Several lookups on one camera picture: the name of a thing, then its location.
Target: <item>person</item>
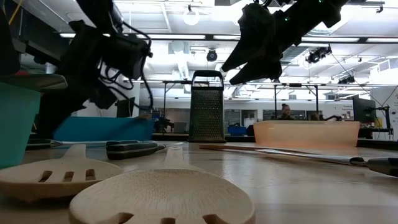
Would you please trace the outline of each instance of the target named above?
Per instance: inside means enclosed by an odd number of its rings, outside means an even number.
[[[294,120],[290,117],[290,107],[287,104],[282,104],[282,115],[280,115],[278,120]]]

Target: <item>computer monitor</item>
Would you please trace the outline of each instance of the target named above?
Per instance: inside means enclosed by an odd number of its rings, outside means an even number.
[[[353,98],[354,120],[362,123],[374,122],[376,118],[376,103],[373,100]]]

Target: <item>wooden slotted spoon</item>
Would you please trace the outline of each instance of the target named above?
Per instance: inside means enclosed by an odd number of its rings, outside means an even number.
[[[60,159],[49,159],[0,170],[0,194],[26,202],[76,195],[123,170],[86,158],[86,145],[73,145]]]
[[[181,147],[170,147],[156,169],[122,174],[81,191],[69,209],[73,224],[255,222],[248,195],[185,163]]]

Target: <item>teal container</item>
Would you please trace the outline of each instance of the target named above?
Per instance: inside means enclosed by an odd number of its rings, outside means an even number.
[[[122,141],[152,139],[154,121],[142,118],[67,118],[54,132],[57,141]]]
[[[0,169],[22,162],[40,93],[0,83]]]

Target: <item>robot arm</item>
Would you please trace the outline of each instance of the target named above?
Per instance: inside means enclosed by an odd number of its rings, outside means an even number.
[[[150,39],[147,44],[144,40],[122,35],[122,26],[126,24],[112,0],[77,0],[77,3],[96,27],[88,26],[83,21],[69,23],[76,36],[61,57],[56,71],[65,77],[68,88],[46,93],[42,97],[38,117],[40,138],[52,139],[52,133],[63,120],[82,109],[86,100],[101,109],[108,109],[117,100],[111,89],[119,94],[122,92],[104,83],[131,90],[132,82],[130,87],[120,85],[119,75],[129,80],[142,77],[145,81],[142,70],[146,57],[151,56]],[[101,75],[102,64],[106,64],[107,77]],[[119,72],[114,77],[108,77],[110,68]]]
[[[278,0],[279,3],[290,0]],[[246,5],[238,23],[241,39],[222,69],[227,72],[247,63],[229,82],[233,85],[260,78],[278,79],[280,59],[290,46],[319,23],[332,27],[340,21],[340,10],[349,0],[299,0],[285,12],[271,14],[266,4]]]

